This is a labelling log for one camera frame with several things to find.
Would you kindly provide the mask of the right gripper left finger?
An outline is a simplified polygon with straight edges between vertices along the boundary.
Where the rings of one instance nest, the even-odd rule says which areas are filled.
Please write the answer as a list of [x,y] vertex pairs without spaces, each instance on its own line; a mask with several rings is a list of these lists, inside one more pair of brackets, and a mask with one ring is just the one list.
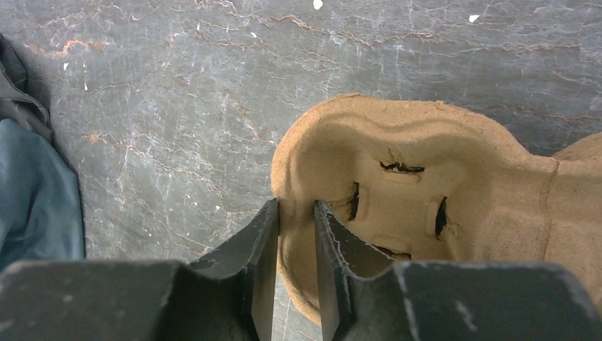
[[269,340],[278,202],[200,259],[20,261],[1,274],[2,340]]

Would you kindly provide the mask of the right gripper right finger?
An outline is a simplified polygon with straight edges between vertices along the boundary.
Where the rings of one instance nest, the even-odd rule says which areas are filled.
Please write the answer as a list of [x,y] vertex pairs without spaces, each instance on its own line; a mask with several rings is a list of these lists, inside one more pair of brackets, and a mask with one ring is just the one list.
[[541,262],[396,261],[314,203],[325,340],[600,340],[566,269]]

